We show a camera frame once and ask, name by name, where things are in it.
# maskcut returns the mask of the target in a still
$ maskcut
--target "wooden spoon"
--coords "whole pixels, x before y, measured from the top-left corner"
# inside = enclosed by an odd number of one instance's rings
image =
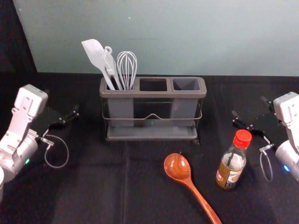
[[[164,161],[164,170],[171,179],[191,190],[213,224],[221,224],[214,210],[194,186],[191,180],[191,168],[185,157],[177,153],[168,155]]]

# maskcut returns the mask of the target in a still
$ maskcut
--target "bottle label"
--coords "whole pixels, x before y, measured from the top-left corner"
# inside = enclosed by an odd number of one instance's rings
[[[216,182],[224,189],[231,189],[237,184],[242,171],[243,169],[238,171],[231,170],[221,161],[216,174]]]

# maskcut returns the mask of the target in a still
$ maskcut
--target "red bottle cap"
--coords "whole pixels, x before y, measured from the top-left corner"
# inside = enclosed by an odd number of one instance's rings
[[[252,135],[249,131],[239,130],[236,132],[233,144],[238,148],[247,148],[251,142]]]

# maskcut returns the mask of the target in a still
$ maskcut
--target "whisk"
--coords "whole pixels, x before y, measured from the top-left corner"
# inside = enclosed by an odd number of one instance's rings
[[[131,51],[122,51],[117,56],[117,69],[124,90],[133,89],[137,72],[137,57]]]

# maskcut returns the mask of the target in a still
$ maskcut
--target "black tablecloth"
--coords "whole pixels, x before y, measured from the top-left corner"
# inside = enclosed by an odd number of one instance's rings
[[[203,209],[184,187],[163,169],[165,157],[181,152],[192,167],[195,186],[224,223],[299,223],[299,185],[269,152],[274,180],[263,178],[254,138],[237,188],[216,186],[221,156],[233,139],[231,111],[254,118],[267,108],[261,96],[274,99],[299,92],[291,77],[203,77],[207,97],[199,125],[200,145],[188,141],[105,142],[99,97],[100,77],[88,74],[40,74],[31,83],[49,89],[48,106],[66,114],[80,103],[80,117],[63,130],[52,131],[69,146],[66,167],[45,165],[45,145],[19,175],[5,184],[0,223],[194,224],[209,223]],[[20,84],[13,77],[1,82],[1,134]],[[65,151],[57,144],[53,150]]]

